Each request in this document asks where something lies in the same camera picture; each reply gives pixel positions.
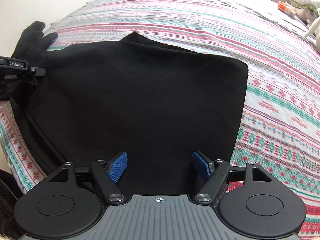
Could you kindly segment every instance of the striped bedsheet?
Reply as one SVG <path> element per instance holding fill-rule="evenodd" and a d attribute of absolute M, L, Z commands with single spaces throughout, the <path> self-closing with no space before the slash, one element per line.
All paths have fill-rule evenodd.
<path fill-rule="evenodd" d="M 314 40 L 303 38 L 305 30 L 269 0 L 96 0 L 48 33 L 59 34 L 50 50 L 119 40 L 136 31 L 246 62 L 248 89 L 231 163 L 260 163 L 301 197 L 308 215 L 300 236 L 310 239 L 320 236 L 320 54 Z M 28 191 L 45 175 L 26 148 L 9 102 L 1 103 L 0 116 L 3 148 Z"/>

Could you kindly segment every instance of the white crosshair marker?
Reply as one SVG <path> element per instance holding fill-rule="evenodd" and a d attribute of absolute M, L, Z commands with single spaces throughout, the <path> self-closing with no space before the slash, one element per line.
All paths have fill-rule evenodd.
<path fill-rule="evenodd" d="M 159 197 L 159 198 L 157 198 L 157 199 L 154 199 L 154 200 L 157 201 L 158 203 L 161 203 L 161 202 L 165 201 L 165 199 L 163 199 L 163 198 L 161 198 L 161 197 Z"/>

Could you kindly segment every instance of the blue textured pad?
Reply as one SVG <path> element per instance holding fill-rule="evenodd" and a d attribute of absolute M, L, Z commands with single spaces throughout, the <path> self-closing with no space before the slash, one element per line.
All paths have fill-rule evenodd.
<path fill-rule="evenodd" d="M 128 156 L 127 153 L 123 153 L 119 156 L 118 159 L 114 161 L 111 165 L 111 171 L 109 173 L 109 177 L 112 179 L 114 183 L 120 179 L 122 173 L 127 168 L 128 165 Z"/>
<path fill-rule="evenodd" d="M 198 172 L 201 179 L 203 179 L 203 181 L 206 182 L 211 176 L 209 165 L 206 163 L 206 161 L 203 158 L 201 158 L 201 156 L 198 153 L 193 152 L 192 164 L 195 170 Z"/>

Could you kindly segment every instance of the black fabric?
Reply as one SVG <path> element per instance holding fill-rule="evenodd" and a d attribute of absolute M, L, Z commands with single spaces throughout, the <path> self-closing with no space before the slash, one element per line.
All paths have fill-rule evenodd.
<path fill-rule="evenodd" d="M 14 205 L 22 195 L 14 177 L 0 170 L 0 236 L 19 239 L 23 235 L 13 215 Z"/>
<path fill-rule="evenodd" d="M 45 24 L 43 22 L 33 22 L 21 34 L 17 46 L 12 54 L 12 58 L 28 60 L 29 64 L 35 65 L 41 59 L 44 52 L 58 37 L 57 33 L 43 34 Z M 8 100 L 12 91 L 20 81 L 0 82 L 0 100 Z"/>
<path fill-rule="evenodd" d="M 46 172 L 64 161 L 88 166 L 126 151 L 118 182 L 126 195 L 191 194 L 193 151 L 231 158 L 248 75 L 239 60 L 132 33 L 43 53 L 39 66 L 47 73 L 25 112 L 18 90 L 12 105 Z"/>

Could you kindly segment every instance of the gray ribbed plate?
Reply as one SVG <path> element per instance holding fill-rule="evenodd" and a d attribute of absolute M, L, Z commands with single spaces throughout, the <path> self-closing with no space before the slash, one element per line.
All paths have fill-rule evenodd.
<path fill-rule="evenodd" d="M 230 230 L 209 206 L 180 196 L 139 196 L 109 206 L 88 231 L 68 240 L 247 240 Z M 296 235 L 287 240 L 298 240 Z M 31 240 L 24 236 L 21 240 Z"/>

